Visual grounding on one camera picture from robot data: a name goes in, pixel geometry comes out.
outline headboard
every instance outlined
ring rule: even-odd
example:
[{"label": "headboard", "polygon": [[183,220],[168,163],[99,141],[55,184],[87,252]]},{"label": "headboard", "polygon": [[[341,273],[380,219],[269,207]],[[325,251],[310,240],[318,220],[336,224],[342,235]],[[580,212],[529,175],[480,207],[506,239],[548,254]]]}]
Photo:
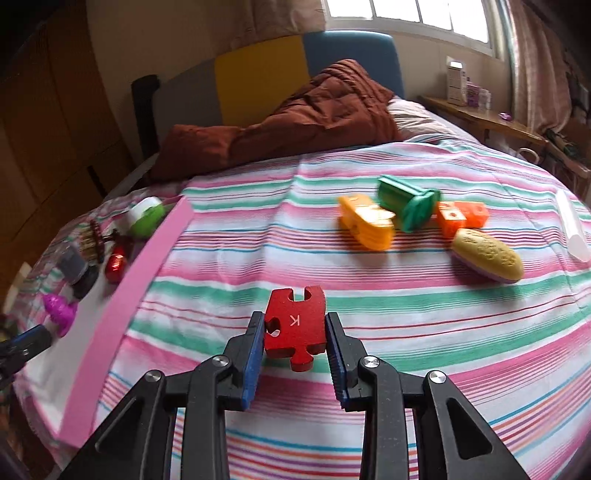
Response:
[{"label": "headboard", "polygon": [[231,51],[160,84],[147,75],[131,85],[144,158],[160,149],[175,124],[248,125],[261,122],[324,68],[357,60],[370,77],[404,97],[390,35],[325,31],[276,38]]}]

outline metal screw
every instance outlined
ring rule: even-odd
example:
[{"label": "metal screw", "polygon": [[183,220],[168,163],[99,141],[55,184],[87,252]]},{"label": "metal screw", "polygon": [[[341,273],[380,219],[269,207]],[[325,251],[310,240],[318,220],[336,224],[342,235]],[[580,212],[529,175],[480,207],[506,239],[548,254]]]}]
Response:
[{"label": "metal screw", "polygon": [[367,368],[376,368],[379,365],[379,358],[368,355],[361,359],[361,364]]},{"label": "metal screw", "polygon": [[439,370],[433,370],[429,373],[429,380],[433,383],[443,383],[446,380],[445,373],[440,372]]},{"label": "metal screw", "polygon": [[230,363],[230,359],[225,355],[216,355],[212,358],[212,363],[216,367],[225,367],[228,363]]},{"label": "metal screw", "polygon": [[148,382],[157,382],[162,378],[162,373],[158,370],[150,370],[144,375],[144,378]]}]

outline blue gripper pad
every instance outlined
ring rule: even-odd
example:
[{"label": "blue gripper pad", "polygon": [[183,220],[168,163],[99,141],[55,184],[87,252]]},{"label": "blue gripper pad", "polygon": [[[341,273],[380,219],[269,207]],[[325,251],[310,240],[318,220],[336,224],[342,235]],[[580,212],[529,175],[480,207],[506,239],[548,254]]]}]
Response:
[{"label": "blue gripper pad", "polygon": [[328,315],[324,317],[324,327],[326,330],[326,356],[329,360],[330,375],[332,376],[333,386],[335,388],[335,396],[340,402],[341,408],[345,408],[349,402],[345,364],[336,340],[335,329]]},{"label": "blue gripper pad", "polygon": [[265,339],[265,322],[262,317],[256,326],[251,349],[248,352],[248,359],[244,367],[244,376],[242,380],[242,409],[246,410],[255,397],[256,384],[261,373],[263,341]]}]

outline pillow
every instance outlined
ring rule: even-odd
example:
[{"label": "pillow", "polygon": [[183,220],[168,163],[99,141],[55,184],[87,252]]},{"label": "pillow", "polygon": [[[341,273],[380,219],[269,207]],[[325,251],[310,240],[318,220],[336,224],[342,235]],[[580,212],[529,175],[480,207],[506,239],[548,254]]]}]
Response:
[{"label": "pillow", "polygon": [[396,120],[398,132],[404,140],[423,134],[457,136],[457,132],[435,120],[430,112],[419,103],[396,97],[388,104],[388,112]]}]

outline green toy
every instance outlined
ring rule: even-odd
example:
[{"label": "green toy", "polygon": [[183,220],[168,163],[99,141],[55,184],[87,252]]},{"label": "green toy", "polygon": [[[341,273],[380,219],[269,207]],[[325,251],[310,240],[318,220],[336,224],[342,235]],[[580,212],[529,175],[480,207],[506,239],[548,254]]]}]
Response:
[{"label": "green toy", "polygon": [[147,197],[125,212],[129,234],[138,239],[150,238],[164,217],[166,209],[157,197]]},{"label": "green toy", "polygon": [[394,212],[403,232],[411,233],[429,221],[441,192],[423,189],[391,175],[378,179],[378,199],[382,208]]}]

